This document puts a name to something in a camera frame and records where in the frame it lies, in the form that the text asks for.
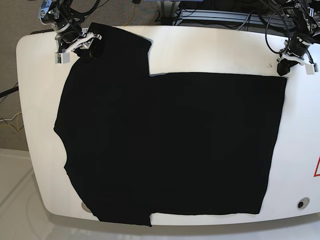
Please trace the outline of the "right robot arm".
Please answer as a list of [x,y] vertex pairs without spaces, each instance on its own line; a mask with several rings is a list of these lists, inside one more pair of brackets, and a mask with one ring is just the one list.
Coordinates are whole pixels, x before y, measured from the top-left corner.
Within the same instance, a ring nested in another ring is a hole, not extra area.
[[93,41],[100,41],[98,33],[82,29],[81,24],[99,6],[97,0],[93,7],[86,12],[79,12],[71,8],[71,0],[44,0],[37,16],[41,23],[51,26],[56,33],[55,42],[57,52],[54,54],[56,64],[66,64],[70,61],[70,53],[77,49],[87,50]]

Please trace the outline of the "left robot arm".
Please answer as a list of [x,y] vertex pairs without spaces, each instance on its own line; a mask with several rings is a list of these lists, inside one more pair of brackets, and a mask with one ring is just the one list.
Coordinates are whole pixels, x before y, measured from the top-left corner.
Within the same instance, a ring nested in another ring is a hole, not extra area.
[[286,0],[278,5],[278,9],[275,9],[263,0],[261,3],[272,11],[268,21],[265,21],[260,13],[258,14],[265,26],[265,42],[268,42],[269,28],[287,36],[283,49],[272,50],[278,55],[278,75],[287,75],[295,65],[305,66],[308,75],[319,72],[309,47],[320,43],[320,5],[311,0]]

